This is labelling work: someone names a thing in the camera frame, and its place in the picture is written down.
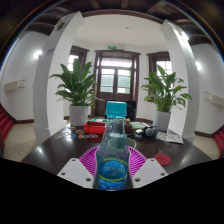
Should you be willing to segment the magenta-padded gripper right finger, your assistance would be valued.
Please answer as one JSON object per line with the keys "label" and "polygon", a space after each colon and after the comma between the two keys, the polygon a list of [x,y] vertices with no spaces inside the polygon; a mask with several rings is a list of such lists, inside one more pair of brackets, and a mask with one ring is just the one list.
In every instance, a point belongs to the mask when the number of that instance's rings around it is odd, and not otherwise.
{"label": "magenta-padded gripper right finger", "polygon": [[127,178],[128,189],[146,186],[168,175],[155,158],[147,159],[142,153],[132,147],[128,147],[128,150],[130,153],[129,176]]}

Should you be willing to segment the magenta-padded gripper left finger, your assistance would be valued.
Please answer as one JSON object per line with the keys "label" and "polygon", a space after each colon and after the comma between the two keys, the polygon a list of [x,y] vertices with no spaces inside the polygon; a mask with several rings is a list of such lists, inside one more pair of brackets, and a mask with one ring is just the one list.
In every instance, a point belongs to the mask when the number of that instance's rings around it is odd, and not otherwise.
{"label": "magenta-padded gripper left finger", "polygon": [[84,188],[93,188],[96,174],[97,147],[89,149],[80,158],[71,158],[58,176]]}

